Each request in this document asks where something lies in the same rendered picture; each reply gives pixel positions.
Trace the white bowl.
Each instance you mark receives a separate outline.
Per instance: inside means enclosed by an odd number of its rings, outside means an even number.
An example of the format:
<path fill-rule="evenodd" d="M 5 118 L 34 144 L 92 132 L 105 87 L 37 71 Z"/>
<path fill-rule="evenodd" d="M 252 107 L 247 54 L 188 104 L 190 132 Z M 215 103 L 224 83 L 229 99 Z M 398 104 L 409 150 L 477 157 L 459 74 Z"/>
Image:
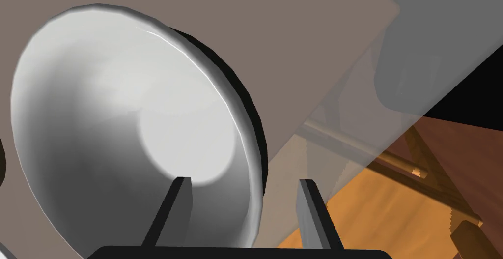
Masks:
<path fill-rule="evenodd" d="M 11 126 L 31 192 L 81 258 L 140 245 L 177 177 L 192 209 L 158 244 L 251 248 L 268 153 L 253 100 L 201 41 L 126 7 L 89 4 L 31 36 L 11 89 Z"/>

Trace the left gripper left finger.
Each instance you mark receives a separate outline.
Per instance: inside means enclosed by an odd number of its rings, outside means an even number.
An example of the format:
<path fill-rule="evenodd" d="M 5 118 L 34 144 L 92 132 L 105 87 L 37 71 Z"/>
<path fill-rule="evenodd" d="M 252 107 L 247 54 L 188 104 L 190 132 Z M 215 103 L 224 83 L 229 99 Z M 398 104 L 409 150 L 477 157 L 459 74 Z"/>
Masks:
<path fill-rule="evenodd" d="M 193 207 L 190 177 L 177 177 L 171 184 L 141 246 L 185 246 Z"/>

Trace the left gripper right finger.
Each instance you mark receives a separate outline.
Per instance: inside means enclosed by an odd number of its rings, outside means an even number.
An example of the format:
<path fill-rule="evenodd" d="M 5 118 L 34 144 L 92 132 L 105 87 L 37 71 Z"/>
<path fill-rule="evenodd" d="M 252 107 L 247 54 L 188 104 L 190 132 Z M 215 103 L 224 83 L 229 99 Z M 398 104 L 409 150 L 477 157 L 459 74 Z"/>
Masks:
<path fill-rule="evenodd" d="M 300 179 L 296 214 L 303 249 L 343 250 L 316 183 L 312 179 Z"/>

